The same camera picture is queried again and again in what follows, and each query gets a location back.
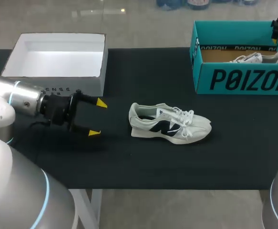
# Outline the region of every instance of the shoelace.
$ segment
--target shoelace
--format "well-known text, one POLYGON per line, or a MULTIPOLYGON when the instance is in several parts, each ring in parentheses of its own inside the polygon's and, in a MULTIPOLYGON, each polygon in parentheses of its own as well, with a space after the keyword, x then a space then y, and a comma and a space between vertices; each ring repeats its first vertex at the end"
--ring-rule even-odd
POLYGON ((230 63, 237 63, 237 61, 238 61, 239 59, 241 59, 241 58, 242 58, 242 60, 243 60, 243 59, 246 58, 246 56, 239 56, 239 57, 237 57, 235 60, 230 61, 230 63))
POLYGON ((181 132, 182 137, 185 137, 186 139, 188 136, 193 137, 192 132, 187 127, 189 125, 191 125, 191 123, 193 121, 194 111, 193 110, 182 111, 178 107, 173 107, 173 109, 175 110, 179 120, 177 121, 172 118, 171 121, 173 123, 180 125, 180 127, 176 130, 168 131, 168 133, 169 132, 177 132, 182 128, 182 132, 181 132))

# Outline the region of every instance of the yellow fingertip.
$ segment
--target yellow fingertip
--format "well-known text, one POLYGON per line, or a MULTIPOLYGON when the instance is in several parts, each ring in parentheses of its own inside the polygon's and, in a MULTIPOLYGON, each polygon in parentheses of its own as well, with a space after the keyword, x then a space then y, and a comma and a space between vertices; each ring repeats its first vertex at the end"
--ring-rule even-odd
POLYGON ((92 135, 99 135, 101 132, 97 132, 94 130, 90 130, 88 136, 92 136, 92 135))
POLYGON ((97 105, 97 106, 104 107, 104 108, 107 108, 107 107, 108 107, 107 104, 104 103, 100 98, 97 98, 96 105, 97 105))

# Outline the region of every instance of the black table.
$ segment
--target black table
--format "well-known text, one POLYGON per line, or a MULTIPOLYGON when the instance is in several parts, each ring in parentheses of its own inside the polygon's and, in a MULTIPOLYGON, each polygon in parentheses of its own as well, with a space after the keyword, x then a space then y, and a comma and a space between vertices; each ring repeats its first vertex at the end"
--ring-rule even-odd
MULTIPOLYGON (((10 50, 0 50, 0 72, 10 50)), ((266 189, 278 169, 278 96, 197 95, 188 48, 109 50, 104 100, 80 104, 77 124, 26 130, 17 149, 68 188, 266 189), (212 121, 203 141, 173 145, 130 136, 133 102, 167 103, 212 121)), ((34 122, 19 115, 16 133, 34 122)))

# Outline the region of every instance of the gray floor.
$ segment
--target gray floor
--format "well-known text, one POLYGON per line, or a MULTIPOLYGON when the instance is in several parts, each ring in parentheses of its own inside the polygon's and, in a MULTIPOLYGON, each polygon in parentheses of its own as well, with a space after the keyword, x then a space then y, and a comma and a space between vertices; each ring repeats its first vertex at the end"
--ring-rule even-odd
POLYGON ((194 20, 277 17, 278 0, 203 11, 162 11, 155 0, 0 0, 0 49, 12 48, 23 32, 103 32, 109 48, 189 47, 194 20))
POLYGON ((105 190, 100 229, 262 229, 258 191, 105 190))
MULTIPOLYGON (((102 32, 109 48, 189 47, 194 20, 277 17, 278 0, 169 12, 155 0, 0 0, 0 49, 24 32, 102 32)), ((105 190, 100 227, 260 229, 261 208, 257 190, 105 190)))

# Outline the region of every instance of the cardboard box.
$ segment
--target cardboard box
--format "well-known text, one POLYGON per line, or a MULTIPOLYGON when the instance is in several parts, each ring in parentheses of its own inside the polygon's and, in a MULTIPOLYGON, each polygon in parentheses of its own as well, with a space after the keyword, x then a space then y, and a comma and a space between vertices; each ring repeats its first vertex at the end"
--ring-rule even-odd
POLYGON ((198 94, 278 95, 278 64, 229 63, 241 55, 273 55, 270 21, 195 21, 190 57, 198 94))
POLYGON ((108 50, 105 34, 24 33, 2 76, 44 87, 47 94, 69 96, 77 89, 102 96, 108 50))

